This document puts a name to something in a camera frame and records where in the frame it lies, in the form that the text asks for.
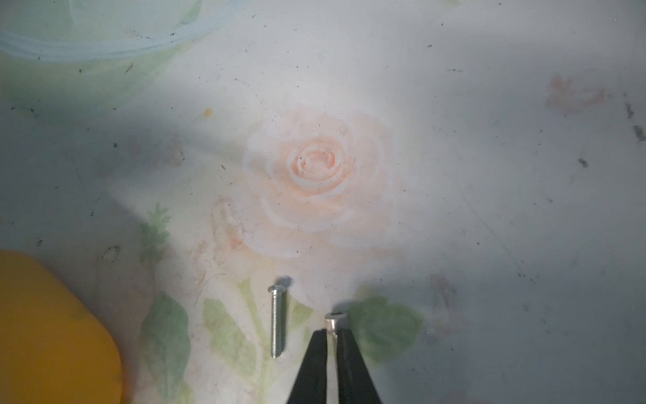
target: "machine screw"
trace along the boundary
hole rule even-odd
[[[280,284],[274,284],[269,287],[268,291],[271,293],[271,357],[277,358],[284,346],[283,305],[287,288]]]
[[[342,328],[350,328],[350,316],[344,312],[334,312],[325,315],[325,328],[329,335],[332,335],[332,345],[334,352],[337,352],[337,341],[339,340],[338,332]]]

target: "yellow object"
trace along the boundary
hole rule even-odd
[[[0,250],[0,403],[118,404],[112,337],[40,262]]]

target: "flower stem print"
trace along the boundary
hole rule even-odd
[[[191,342],[189,316],[165,292],[153,302],[141,324],[143,360],[165,404],[194,404],[193,390],[184,381]]]
[[[162,209],[159,202],[155,205],[155,210],[148,212],[148,223],[141,223],[141,252],[139,261],[148,266],[154,284],[155,274],[154,265],[162,260],[163,245],[166,243],[170,233],[166,230],[166,225],[171,217],[166,215],[168,208]]]
[[[211,332],[213,352],[236,374],[253,386],[256,390],[257,403],[265,403],[267,392],[278,378],[279,372],[273,372],[275,369],[271,366],[267,331],[260,321],[249,278],[236,286],[249,310],[259,342],[254,344],[245,336],[233,316],[227,311],[224,303],[219,299],[204,299],[202,312],[204,324]],[[304,326],[313,313],[312,309],[293,297],[287,298],[287,310],[289,331]],[[305,329],[308,334],[307,338],[309,338],[309,328],[305,327]]]

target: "floral tablecloth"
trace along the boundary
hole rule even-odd
[[[385,403],[641,403],[643,7],[593,3],[5,1],[0,247],[129,404],[283,403],[332,309]]]

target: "orange rose print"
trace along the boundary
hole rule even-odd
[[[299,106],[247,142],[246,186],[231,195],[227,220],[252,250],[293,258],[321,242],[385,244],[393,222],[388,132],[375,118],[347,120]]]

